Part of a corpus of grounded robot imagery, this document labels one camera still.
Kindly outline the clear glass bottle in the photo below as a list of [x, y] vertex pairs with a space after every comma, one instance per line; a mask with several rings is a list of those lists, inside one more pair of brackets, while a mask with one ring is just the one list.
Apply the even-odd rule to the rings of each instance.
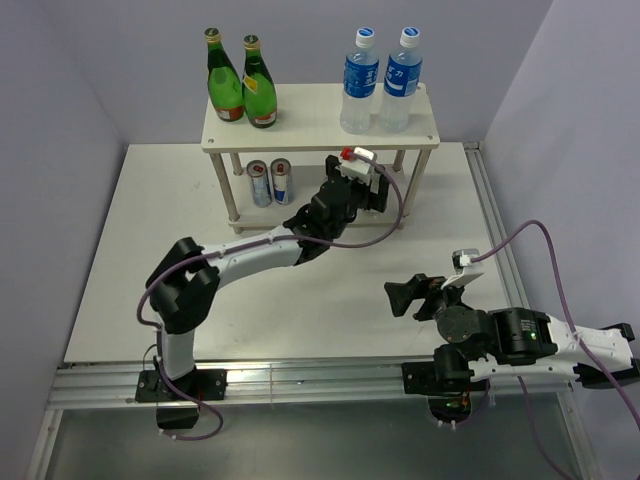
[[362, 210], [361, 215], [365, 218], [379, 218], [383, 214], [376, 210]]

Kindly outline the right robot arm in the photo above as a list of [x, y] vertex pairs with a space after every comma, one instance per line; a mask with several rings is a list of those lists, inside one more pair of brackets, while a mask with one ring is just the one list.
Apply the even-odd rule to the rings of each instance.
[[534, 382], [576, 381], [591, 389], [608, 388], [613, 380], [622, 385], [638, 381], [630, 325], [571, 328], [523, 307], [473, 309], [462, 296], [479, 276], [464, 268], [450, 277], [416, 274], [405, 283], [385, 283], [394, 316], [403, 316], [419, 300], [414, 319], [434, 322], [443, 340], [431, 360], [403, 364], [406, 393], [478, 391], [517, 376]]

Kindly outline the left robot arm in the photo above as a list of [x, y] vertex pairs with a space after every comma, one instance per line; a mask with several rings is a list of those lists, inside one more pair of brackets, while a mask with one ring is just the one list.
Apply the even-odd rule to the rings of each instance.
[[311, 200], [271, 231], [206, 248], [177, 241], [146, 281], [140, 301], [156, 314], [159, 388], [172, 399], [210, 388], [194, 359], [195, 330], [223, 287], [266, 270], [308, 263], [335, 246], [359, 211], [384, 212], [397, 186], [385, 168], [359, 150], [325, 160], [327, 178]]

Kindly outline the green glass bottle front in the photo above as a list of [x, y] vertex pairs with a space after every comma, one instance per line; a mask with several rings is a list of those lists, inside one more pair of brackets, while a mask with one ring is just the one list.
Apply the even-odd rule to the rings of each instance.
[[244, 100], [239, 76], [221, 41], [217, 28], [204, 32], [207, 44], [207, 89], [217, 116], [225, 122], [234, 122], [244, 114]]

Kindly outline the green glass bottle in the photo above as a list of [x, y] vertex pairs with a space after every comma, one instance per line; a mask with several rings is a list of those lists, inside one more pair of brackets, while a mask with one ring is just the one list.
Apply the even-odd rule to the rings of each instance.
[[250, 124], [259, 129], [272, 126], [277, 119], [277, 94], [270, 72], [261, 54], [257, 35], [246, 35], [242, 93], [244, 110]]
[[207, 44], [207, 89], [217, 116], [225, 122], [234, 122], [244, 114], [244, 100], [239, 76], [221, 41], [217, 28], [204, 32]]

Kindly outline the Pocari Sweat bottle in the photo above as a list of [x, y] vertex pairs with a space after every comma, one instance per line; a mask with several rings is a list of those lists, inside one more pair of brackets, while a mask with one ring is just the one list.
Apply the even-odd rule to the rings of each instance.
[[382, 128], [391, 133], [400, 133], [409, 124], [411, 103], [423, 63], [419, 41], [420, 30], [405, 27], [400, 35], [399, 46], [387, 59], [379, 119]]
[[347, 133], [361, 134], [369, 129], [378, 69], [375, 32], [370, 27], [361, 27], [354, 46], [345, 55], [340, 124]]

